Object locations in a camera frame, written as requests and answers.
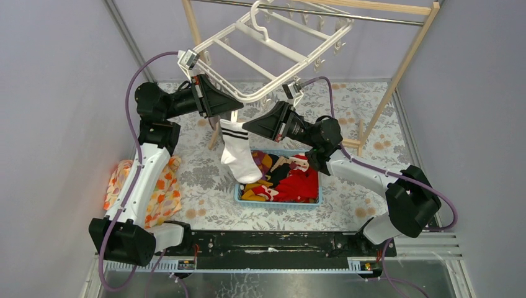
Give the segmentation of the white plastic clip hanger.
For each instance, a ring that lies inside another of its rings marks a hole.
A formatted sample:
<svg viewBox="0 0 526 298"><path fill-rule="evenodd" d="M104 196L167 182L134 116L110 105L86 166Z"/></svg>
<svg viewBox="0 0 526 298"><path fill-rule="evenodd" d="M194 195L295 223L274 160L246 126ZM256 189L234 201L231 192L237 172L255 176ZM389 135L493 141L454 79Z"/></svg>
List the white plastic clip hanger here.
<svg viewBox="0 0 526 298"><path fill-rule="evenodd" d="M256 9L258 4L270 4L270 2L256 1L254 5L250 7L250 10L247 14L243 15L236 22L227 26L223 30L219 31L212 37L206 39L193 48L194 51L200 54L200 61L197 64L200 71L203 71L203 73L206 74L213 83L217 83L221 91L233 96L237 101L242 103L251 103L263 99L268 93L277 87L285 84L288 81L291 81L293 78L296 78L297 74L309 65L314 65L314 68L317 70L320 64L323 62L321 55L329 50L330 47L339 47L341 45L341 38L352 29L354 24L352 19L339 18L339 20L336 22L335 32L331 35L327 35L316 29L310 28L305 24L300 24L290 18L281 16L277 13L277 11ZM269 37L266 27L257 24L256 14L260 12L266 17L277 19L287 25L292 26L294 29L297 29L300 32L312 35L313 37L322 41L321 45L317 46L308 55L302 55L301 53L298 53L291 48L278 43ZM239 53L237 50L226 43L227 36L235 31L241 32L242 34L259 42L261 45L271 49L275 53L288 58L294 62L294 65L280 75L275 76L271 74L262 66ZM208 48L212 45L218 45L228 53L232 54L239 61L256 70L259 74L270 81L253 93L242 93L236 86L234 86L226 78L222 77L222 75L220 75L211 67Z"/></svg>

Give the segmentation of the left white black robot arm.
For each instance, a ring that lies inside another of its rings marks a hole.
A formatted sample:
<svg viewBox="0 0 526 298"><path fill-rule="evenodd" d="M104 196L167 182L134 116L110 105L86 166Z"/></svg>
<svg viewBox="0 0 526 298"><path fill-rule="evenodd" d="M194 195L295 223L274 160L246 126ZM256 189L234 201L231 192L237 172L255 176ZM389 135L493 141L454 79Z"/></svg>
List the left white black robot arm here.
<svg viewBox="0 0 526 298"><path fill-rule="evenodd" d="M103 260L146 266L155 253L167 248L177 255L192 249L186 223L145 226L149 200L181 131L180 125L170 119L193 112L204 118L214 117L236 111L243 104L217 89L205 74L192 77L174 93L163 91L156 83L143 83L134 98L140 116L135 159L115 204L104 218L91 220L89 234Z"/></svg>

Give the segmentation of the santa pattern white sock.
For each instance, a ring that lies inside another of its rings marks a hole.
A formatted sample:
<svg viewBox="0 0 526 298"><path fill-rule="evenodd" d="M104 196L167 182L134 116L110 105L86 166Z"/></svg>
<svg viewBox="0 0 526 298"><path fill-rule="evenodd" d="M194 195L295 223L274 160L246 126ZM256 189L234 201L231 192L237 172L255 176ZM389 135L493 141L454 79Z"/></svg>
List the santa pattern white sock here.
<svg viewBox="0 0 526 298"><path fill-rule="evenodd" d="M288 158L291 171L306 172L309 169L308 159L304 154L297 154Z"/></svg>

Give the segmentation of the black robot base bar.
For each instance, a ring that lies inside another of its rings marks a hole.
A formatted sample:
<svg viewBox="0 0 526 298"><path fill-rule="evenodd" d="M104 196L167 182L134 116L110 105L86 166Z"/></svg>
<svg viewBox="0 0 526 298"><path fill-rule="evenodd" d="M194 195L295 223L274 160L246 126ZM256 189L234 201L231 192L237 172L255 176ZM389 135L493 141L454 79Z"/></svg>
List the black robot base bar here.
<svg viewBox="0 0 526 298"><path fill-rule="evenodd" d="M376 263L396 256L396 250L355 232L196 230L166 256L188 257L197 269L330 270L349 268L351 258Z"/></svg>

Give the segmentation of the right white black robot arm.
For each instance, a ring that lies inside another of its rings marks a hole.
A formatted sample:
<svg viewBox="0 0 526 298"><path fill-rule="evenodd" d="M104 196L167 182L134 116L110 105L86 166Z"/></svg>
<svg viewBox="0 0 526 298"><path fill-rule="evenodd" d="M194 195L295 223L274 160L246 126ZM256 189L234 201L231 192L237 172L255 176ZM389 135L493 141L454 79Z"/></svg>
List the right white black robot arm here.
<svg viewBox="0 0 526 298"><path fill-rule="evenodd" d="M244 123L243 129L275 142L290 138L308 145L305 156L314 170L357 183L385 199L387 212L366 222L355 240L358 252L365 256L374 254L389 238L418 237L441 208L420 168L392 172L344 152L339 123L329 115L309 123L291 104L280 101L268 113Z"/></svg>

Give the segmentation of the white sock black stripes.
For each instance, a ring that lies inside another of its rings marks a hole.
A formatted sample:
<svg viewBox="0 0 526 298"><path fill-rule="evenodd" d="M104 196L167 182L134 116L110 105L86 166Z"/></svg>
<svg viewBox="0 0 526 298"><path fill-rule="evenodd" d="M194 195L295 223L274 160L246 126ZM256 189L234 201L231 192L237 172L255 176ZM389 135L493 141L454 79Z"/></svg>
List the white sock black stripes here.
<svg viewBox="0 0 526 298"><path fill-rule="evenodd" d="M260 180L262 173L252 158L249 134L243 129L243 123L221 119L220 129L225 144L221 164L226 165L241 184Z"/></svg>

